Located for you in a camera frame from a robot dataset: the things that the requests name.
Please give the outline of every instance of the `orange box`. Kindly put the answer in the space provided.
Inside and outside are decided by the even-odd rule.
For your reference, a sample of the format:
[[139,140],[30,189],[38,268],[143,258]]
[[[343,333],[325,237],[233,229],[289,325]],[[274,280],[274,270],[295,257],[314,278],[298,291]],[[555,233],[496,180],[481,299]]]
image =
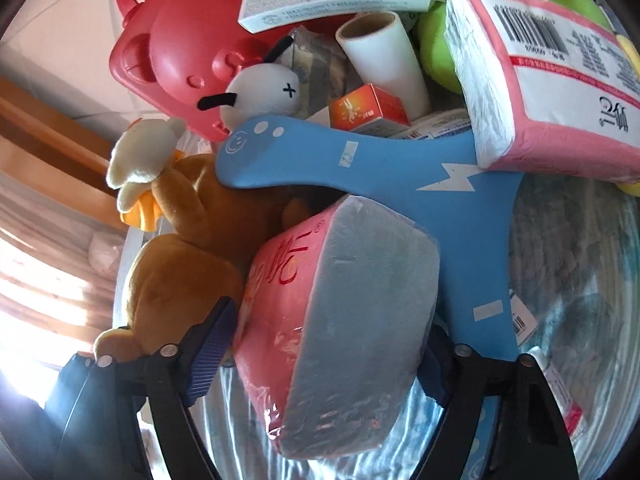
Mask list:
[[329,104],[336,130],[389,137],[411,125],[402,101],[372,84],[364,85]]

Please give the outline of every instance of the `green plush toy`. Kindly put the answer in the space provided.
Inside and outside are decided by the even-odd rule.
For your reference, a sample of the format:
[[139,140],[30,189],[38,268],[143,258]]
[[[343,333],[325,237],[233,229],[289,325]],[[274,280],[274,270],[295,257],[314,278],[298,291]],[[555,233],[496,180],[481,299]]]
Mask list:
[[[585,18],[611,31],[609,20],[593,0],[551,0],[558,5],[571,9]],[[444,39],[446,5],[436,2],[429,12],[423,14],[418,22],[418,40],[420,42],[420,62],[424,71],[447,90],[462,94],[462,87]]]

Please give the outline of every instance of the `red bear-shaped container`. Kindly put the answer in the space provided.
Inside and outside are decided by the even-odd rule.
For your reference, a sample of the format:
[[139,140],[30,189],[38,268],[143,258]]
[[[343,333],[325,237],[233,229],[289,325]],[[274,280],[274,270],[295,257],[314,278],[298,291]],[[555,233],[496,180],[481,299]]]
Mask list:
[[[114,78],[210,140],[225,139],[226,130],[216,108],[196,108],[199,99],[224,92],[238,71],[260,63],[291,28],[250,34],[238,24],[242,0],[116,1],[125,28],[111,53]],[[348,19],[307,26],[332,36]]]

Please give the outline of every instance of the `curtain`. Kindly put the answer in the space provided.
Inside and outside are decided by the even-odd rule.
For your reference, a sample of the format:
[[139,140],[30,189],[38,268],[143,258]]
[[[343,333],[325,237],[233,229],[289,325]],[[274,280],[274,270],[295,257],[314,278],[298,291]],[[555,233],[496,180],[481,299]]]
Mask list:
[[[0,369],[33,376],[16,384],[23,393],[44,402],[56,370],[111,327],[123,243],[122,232],[0,173]],[[52,373],[29,373],[42,365]]]

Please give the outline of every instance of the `screw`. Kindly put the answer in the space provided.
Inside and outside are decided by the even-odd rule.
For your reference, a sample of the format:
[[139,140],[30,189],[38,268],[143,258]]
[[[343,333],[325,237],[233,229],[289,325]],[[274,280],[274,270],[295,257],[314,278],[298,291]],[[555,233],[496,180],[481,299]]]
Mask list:
[[471,349],[471,346],[457,345],[454,348],[454,352],[456,353],[457,356],[460,356],[460,357],[470,357],[473,351]]
[[536,360],[529,354],[522,354],[519,358],[520,364],[527,368],[533,368],[536,365]]
[[98,359],[97,365],[98,368],[106,368],[113,363],[113,357],[110,355],[103,355],[100,359]]
[[164,345],[160,349],[160,355],[162,357],[173,357],[178,353],[178,347],[176,345]]

